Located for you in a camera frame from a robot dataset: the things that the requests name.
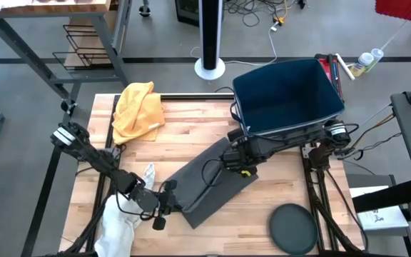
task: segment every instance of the white tower fan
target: white tower fan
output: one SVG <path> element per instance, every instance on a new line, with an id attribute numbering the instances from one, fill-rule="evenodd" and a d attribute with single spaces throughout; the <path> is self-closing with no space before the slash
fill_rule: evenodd
<path id="1" fill-rule="evenodd" d="M 196 74 L 205 80 L 215 80 L 225 73 L 220 56 L 223 0 L 199 0 L 201 58 L 194 65 Z"/>

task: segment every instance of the yellow towel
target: yellow towel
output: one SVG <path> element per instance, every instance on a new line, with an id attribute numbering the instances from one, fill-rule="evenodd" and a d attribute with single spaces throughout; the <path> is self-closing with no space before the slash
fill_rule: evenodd
<path id="1" fill-rule="evenodd" d="M 153 82 L 132 83 L 123 90 L 113 114 L 113 141 L 131 139 L 154 141 L 158 127 L 164 125 L 161 95 L 152 94 Z"/>

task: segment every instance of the black foam pad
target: black foam pad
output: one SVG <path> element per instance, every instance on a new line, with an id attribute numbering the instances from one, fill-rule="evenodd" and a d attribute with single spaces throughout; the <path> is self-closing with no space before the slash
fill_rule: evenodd
<path id="1" fill-rule="evenodd" d="M 269 219 L 274 244 L 290 255 L 305 255 L 318 240 L 318 227 L 307 209 L 294 203 L 277 207 Z"/>
<path id="2" fill-rule="evenodd" d="M 192 228 L 199 226 L 258 178 L 256 175 L 243 178 L 228 169 L 220 169 L 217 161 L 211 161 L 204 169 L 204 179 L 217 186 L 207 186 L 204 183 L 201 175 L 204 163 L 210 159 L 219 159 L 228 145 L 229 140 L 222 138 L 168 179 L 177 181 L 173 194 Z"/>

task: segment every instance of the storage bin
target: storage bin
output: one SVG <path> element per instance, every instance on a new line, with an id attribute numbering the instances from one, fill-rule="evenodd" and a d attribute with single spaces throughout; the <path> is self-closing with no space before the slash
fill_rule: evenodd
<path id="1" fill-rule="evenodd" d="M 261 67 L 235 78 L 233 88 L 234 118 L 247 136 L 325 123 L 345 108 L 316 59 Z"/>

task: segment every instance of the concrete floor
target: concrete floor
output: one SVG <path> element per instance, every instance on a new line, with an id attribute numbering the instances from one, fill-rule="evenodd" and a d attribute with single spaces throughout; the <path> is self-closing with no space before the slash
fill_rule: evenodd
<path id="1" fill-rule="evenodd" d="M 376 14 L 374 4 L 371 0 L 309 1 L 310 8 L 303 11 L 294 6 L 285 25 L 272 34 L 277 54 L 314 56 L 339 52 L 342 56 L 358 56 L 371 48 L 381 47 L 404 21 Z M 137 8 L 138 3 L 135 3 L 125 42 L 125 57 L 185 57 L 193 47 L 199 46 L 198 29 L 176 21 L 172 1 L 151 0 L 149 19 L 142 19 Z M 225 14 L 221 56 L 273 55 L 267 35 L 271 18 L 263 12 L 258 15 L 260 24 L 248 28 L 242 24 L 240 15 Z M 67 19 L 9 19 L 9 23 L 43 58 L 51 58 L 52 51 L 68 49 L 61 28 Z M 388 45 L 385 55 L 411 56 L 411 22 Z M 0 39 L 0 58 L 16 57 Z M 65 76 L 59 65 L 51 66 Z M 157 92 L 171 93 L 213 92 L 221 86 L 230 86 L 233 78 L 254 68 L 229 64 L 222 78 L 209 83 L 193 73 L 192 64 L 125 66 L 131 81 L 154 81 Z M 362 123 L 390 102 L 390 94 L 411 89 L 411 63 L 378 64 L 372 72 L 353 83 L 345 73 L 341 75 L 346 100 L 341 118 L 346 122 Z M 86 126 L 94 95 L 118 93 L 122 89 L 119 83 L 84 84 L 78 97 L 80 109 L 74 114 L 74 120 Z M 49 136 L 62 118 L 59 104 L 59 97 L 28 66 L 0 65 L 0 111 L 6 117 L 0 133 L 0 256 L 17 256 L 23 247 L 53 148 Z M 387 112 L 376 117 L 374 122 Z M 396 132 L 397 123 L 391 121 L 369 133 L 362 146 Z M 395 138 L 367 153 L 359 163 L 377 174 L 394 174 L 397 182 L 411 179 L 411 164 L 402 138 Z M 76 168 L 75 160 L 62 157 L 36 244 L 36 255 L 53 253 L 58 248 Z M 345 170 L 365 173 L 348 164 Z M 402 238 L 396 237 L 370 236 L 370 251 L 407 255 Z"/>

